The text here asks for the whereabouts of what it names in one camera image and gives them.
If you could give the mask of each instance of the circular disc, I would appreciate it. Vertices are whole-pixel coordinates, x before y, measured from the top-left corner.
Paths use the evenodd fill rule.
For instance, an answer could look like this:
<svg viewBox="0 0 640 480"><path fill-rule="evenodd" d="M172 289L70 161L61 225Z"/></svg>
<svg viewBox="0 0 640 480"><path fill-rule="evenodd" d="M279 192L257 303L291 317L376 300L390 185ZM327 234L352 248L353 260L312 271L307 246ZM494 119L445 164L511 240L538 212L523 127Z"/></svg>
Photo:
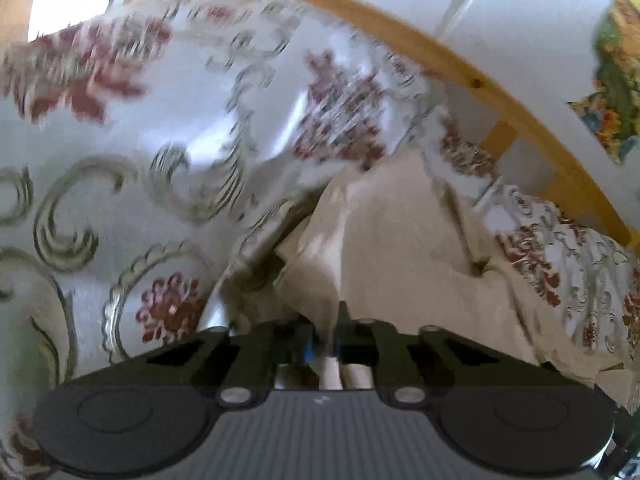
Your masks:
<svg viewBox="0 0 640 480"><path fill-rule="evenodd" d="M34 433L62 467L132 476L179 460L206 423L190 386L62 386L38 406Z"/></svg>
<svg viewBox="0 0 640 480"><path fill-rule="evenodd" d="M575 471L605 449L613 432L607 406L580 385L454 388L440 421L471 458L509 474Z"/></svg>

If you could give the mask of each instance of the floral fabric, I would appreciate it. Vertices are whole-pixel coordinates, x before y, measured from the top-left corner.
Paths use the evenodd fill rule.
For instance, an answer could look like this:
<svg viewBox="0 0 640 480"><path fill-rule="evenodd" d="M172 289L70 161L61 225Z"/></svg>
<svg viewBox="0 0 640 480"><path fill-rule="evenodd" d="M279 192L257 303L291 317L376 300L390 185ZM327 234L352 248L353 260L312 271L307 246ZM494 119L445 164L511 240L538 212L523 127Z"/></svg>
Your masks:
<svg viewBox="0 0 640 480"><path fill-rule="evenodd" d="M136 312L136 321L145 327L142 341L171 344L195 332L205 304L199 285L198 278L184 278L180 272L168 279L156 278L142 293L142 306Z"/></svg>
<svg viewBox="0 0 640 480"><path fill-rule="evenodd" d="M616 0L610 8L596 51L596 91L569 104L607 153L622 163L640 134L640 12L628 0Z"/></svg>
<svg viewBox="0 0 640 480"><path fill-rule="evenodd" d="M20 117L33 123L58 106L71 108L79 121L104 123L107 98L146 93L136 79L169 37L161 20L127 17L38 38L5 53L2 96L11 96Z"/></svg>
<svg viewBox="0 0 640 480"><path fill-rule="evenodd" d="M439 104L410 130L405 145L424 153L427 170L449 182L475 203L498 177L491 156L463 140L445 103Z"/></svg>
<svg viewBox="0 0 640 480"><path fill-rule="evenodd" d="M551 305L574 343L637 358L640 264L611 238L499 179L478 203L513 266Z"/></svg>
<svg viewBox="0 0 640 480"><path fill-rule="evenodd" d="M294 154L319 162L362 160L367 165L382 157L385 147L376 137L384 94L376 73L361 75L336 67L331 51L310 54L306 62L316 79L309 85Z"/></svg>

